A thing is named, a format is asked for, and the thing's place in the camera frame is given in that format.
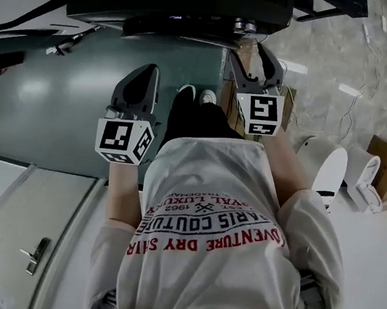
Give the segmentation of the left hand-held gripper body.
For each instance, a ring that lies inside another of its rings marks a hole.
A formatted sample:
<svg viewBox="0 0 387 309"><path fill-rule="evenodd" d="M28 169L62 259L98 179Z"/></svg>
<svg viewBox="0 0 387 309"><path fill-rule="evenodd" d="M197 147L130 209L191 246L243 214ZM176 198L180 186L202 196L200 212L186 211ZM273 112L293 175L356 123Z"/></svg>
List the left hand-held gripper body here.
<svg viewBox="0 0 387 309"><path fill-rule="evenodd" d="M153 112L149 104L115 99L98 121L94 150L108 162L138 166L154 141Z"/></svg>

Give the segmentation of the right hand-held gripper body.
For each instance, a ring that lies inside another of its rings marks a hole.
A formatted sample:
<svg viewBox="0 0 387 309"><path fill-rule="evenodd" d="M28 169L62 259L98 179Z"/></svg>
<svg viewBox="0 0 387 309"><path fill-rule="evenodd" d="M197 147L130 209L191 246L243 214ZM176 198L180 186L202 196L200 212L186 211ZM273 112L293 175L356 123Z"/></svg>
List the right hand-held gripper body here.
<svg viewBox="0 0 387 309"><path fill-rule="evenodd" d="M281 125L284 97L278 85L236 83L238 114L246 135L273 136Z"/></svg>

